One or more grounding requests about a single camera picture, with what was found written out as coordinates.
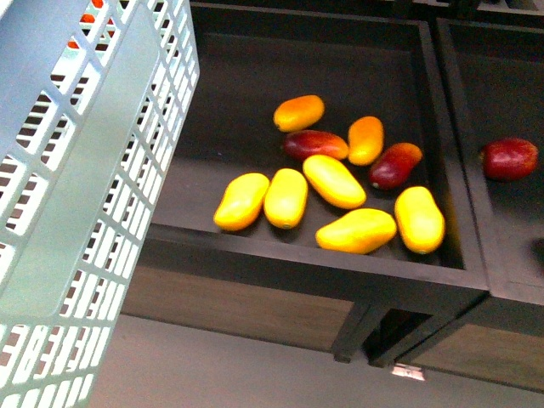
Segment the yellow mango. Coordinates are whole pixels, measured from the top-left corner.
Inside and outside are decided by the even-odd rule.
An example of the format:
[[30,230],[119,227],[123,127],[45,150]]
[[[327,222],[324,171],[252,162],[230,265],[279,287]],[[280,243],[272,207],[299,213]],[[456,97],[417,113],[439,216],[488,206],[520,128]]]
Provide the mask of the yellow mango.
[[308,183],[292,168],[276,172],[264,197],[264,215],[272,225],[284,230],[296,227],[304,215]]
[[333,206],[354,209],[363,205],[366,193],[337,159],[313,155],[304,160],[303,173],[312,187]]
[[269,179],[261,173],[246,173],[232,180],[213,215],[222,230],[237,231],[251,225],[263,207]]
[[425,187],[410,187],[400,193],[394,203],[394,215],[402,241],[411,251],[430,253],[442,243],[444,216]]
[[396,233],[397,224],[391,215],[359,208],[318,229],[315,240],[324,249],[365,254],[391,241]]

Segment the mango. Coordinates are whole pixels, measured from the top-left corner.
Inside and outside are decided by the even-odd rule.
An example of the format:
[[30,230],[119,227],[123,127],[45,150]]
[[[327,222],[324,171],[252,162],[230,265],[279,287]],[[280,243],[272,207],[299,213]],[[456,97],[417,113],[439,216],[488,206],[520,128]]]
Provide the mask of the mango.
[[369,180],[372,187],[380,190],[399,187],[422,157],[422,151],[415,144],[393,144],[371,166]]
[[315,240],[324,249],[366,254],[391,241],[396,233],[397,224],[391,215],[359,208],[318,229]]
[[504,138],[486,144],[481,150],[481,158],[488,179],[516,181],[536,170],[538,148],[529,140]]
[[269,179],[261,173],[246,173],[232,180],[213,215],[222,230],[238,231],[251,225],[263,207]]
[[362,186],[337,159],[310,156],[303,162],[303,173],[320,196],[333,206],[351,210],[366,200]]
[[372,164],[383,150],[383,124],[374,116],[364,116],[348,130],[348,160],[355,166]]
[[276,108],[274,124],[282,132],[296,132],[318,122],[324,113],[325,103],[319,96],[299,96],[286,100]]
[[340,136],[320,130],[300,130],[289,133],[283,151],[300,162],[312,155],[325,155],[342,160],[348,157],[348,144]]
[[400,237],[415,253],[435,251],[445,236],[445,220],[431,192],[422,186],[410,187],[394,203]]
[[264,197],[264,215],[275,227],[289,230],[300,223],[307,198],[306,178],[297,170],[282,168],[272,178]]

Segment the plastic basket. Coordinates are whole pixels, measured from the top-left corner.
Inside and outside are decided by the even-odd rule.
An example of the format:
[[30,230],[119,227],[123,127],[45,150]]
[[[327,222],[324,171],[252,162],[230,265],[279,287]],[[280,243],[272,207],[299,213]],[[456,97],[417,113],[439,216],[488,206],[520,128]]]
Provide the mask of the plastic basket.
[[0,15],[0,407],[86,406],[199,76],[189,0]]

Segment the floor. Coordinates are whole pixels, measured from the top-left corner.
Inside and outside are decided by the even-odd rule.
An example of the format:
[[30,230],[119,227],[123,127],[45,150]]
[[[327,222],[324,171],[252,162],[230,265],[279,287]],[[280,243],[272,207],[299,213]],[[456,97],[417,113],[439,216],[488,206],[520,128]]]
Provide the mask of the floor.
[[425,371],[393,376],[329,354],[122,315],[91,408],[544,407],[544,394]]

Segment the black wooden bin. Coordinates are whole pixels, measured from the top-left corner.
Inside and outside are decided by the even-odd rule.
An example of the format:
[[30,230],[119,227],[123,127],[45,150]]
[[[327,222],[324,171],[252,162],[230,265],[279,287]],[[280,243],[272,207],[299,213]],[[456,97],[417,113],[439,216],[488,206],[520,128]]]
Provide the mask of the black wooden bin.
[[[140,265],[353,302],[330,351],[350,360],[371,335],[367,352],[380,365],[480,301],[487,284],[428,24],[191,6],[201,78]],[[321,250],[315,231],[343,212],[313,191],[295,230],[264,217],[238,234],[218,230],[213,212],[231,179],[301,169],[281,151],[284,135],[272,122],[280,102],[301,94],[326,103],[315,129],[347,137],[352,122],[373,115],[386,147],[421,146],[423,161],[404,187],[426,185],[443,211],[447,236],[437,252],[415,255],[398,236],[368,256]],[[400,190],[379,192],[366,167],[349,168],[367,192],[364,207],[393,213]]]

